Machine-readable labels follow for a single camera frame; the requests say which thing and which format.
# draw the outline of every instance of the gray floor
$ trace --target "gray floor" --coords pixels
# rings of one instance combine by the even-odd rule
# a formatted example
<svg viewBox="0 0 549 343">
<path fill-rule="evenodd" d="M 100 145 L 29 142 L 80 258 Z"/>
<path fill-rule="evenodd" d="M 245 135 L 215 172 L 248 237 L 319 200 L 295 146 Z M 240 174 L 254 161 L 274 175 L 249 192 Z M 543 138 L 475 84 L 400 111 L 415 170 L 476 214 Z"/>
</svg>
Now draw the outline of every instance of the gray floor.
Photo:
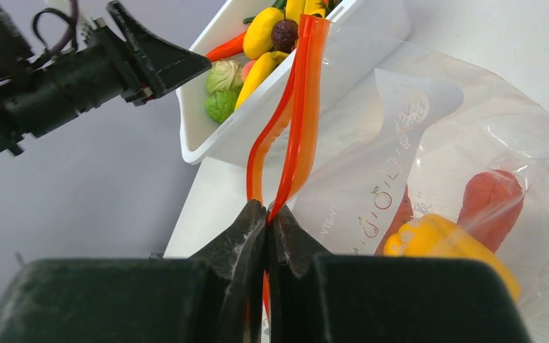
<svg viewBox="0 0 549 343">
<path fill-rule="evenodd" d="M 107 0 L 82 1 L 106 16 Z M 224 0 L 122 0 L 148 29 L 189 47 Z M 31 34 L 42 0 L 0 0 Z M 41 19 L 53 44 L 64 30 Z M 179 152 L 175 95 L 135 108 L 115 99 L 55 132 L 0 155 L 0 293 L 25 262 L 44 257 L 148 257 L 163 252 L 197 167 Z"/>
</svg>

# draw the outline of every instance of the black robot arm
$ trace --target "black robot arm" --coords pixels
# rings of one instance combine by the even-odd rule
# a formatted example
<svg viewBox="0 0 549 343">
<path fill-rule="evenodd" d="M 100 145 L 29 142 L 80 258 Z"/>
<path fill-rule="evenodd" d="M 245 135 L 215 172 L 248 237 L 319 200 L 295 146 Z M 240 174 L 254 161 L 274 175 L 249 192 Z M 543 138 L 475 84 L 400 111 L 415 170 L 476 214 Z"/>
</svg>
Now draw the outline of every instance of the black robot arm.
<svg viewBox="0 0 549 343">
<path fill-rule="evenodd" d="M 46 46 L 37 58 L 0 7 L 0 152 L 18 155 L 25 134 L 41 137 L 117 96 L 135 106 L 146 104 L 211 67 L 206 57 L 146 30 L 118 1 L 111 1 L 107 11 L 125 40 L 98 18 L 84 26 L 86 48 L 78 50 L 77 2 L 71 4 L 72 16 L 56 9 L 35 16 L 33 27 L 41 40 L 41 14 L 56 14 L 69 25 L 68 39 Z M 60 51 L 62 42 L 71 48 Z"/>
</svg>

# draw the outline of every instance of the white table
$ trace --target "white table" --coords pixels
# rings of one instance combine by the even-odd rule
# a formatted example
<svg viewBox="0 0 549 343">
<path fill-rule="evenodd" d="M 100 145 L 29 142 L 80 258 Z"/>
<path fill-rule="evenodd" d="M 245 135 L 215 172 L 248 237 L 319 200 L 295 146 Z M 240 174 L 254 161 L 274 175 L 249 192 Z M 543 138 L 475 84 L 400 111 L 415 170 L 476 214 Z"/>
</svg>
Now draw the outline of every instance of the white table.
<svg viewBox="0 0 549 343">
<path fill-rule="evenodd" d="M 407 0 L 408 41 L 489 69 L 549 111 L 549 1 Z M 245 169 L 205 159 L 165 257 L 188 257 L 234 220 L 246 202 Z M 264 190 L 264 200 L 275 189 Z"/>
</svg>

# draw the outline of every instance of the white plastic container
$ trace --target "white plastic container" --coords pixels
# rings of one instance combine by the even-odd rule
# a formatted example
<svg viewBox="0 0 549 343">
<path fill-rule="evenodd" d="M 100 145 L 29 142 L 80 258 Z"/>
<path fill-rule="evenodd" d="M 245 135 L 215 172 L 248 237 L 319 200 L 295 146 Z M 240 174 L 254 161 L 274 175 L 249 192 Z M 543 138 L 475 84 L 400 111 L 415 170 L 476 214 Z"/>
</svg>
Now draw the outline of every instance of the white plastic container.
<svg viewBox="0 0 549 343">
<path fill-rule="evenodd" d="M 190 49 L 206 54 L 243 32 L 247 28 L 242 23 L 243 18 L 258 14 L 271 6 L 272 2 L 228 0 Z M 404 0 L 342 0 L 328 19 L 401 40 L 410 31 Z M 390 50 L 383 51 L 387 54 L 394 47 L 385 46 L 383 49 Z M 239 166 L 246 165 L 255 139 L 279 103 L 294 54 L 285 59 L 243 105 L 220 125 L 209 118 L 204 108 L 207 73 L 176 90 L 182 115 L 180 142 L 184 160 L 197 164 L 209 156 Z"/>
</svg>

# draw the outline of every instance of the ziplock bag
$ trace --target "ziplock bag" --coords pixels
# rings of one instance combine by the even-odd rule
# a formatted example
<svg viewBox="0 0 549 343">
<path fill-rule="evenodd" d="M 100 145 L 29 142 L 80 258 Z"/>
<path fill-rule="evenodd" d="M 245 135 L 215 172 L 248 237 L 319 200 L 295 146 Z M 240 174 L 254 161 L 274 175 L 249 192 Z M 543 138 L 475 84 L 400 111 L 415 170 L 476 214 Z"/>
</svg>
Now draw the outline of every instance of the ziplock bag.
<svg viewBox="0 0 549 343">
<path fill-rule="evenodd" d="M 294 198 L 333 253 L 479 259 L 549 339 L 549 114 L 436 51 L 308 16 L 300 29 L 248 198 L 280 172 L 271 216 Z"/>
</svg>

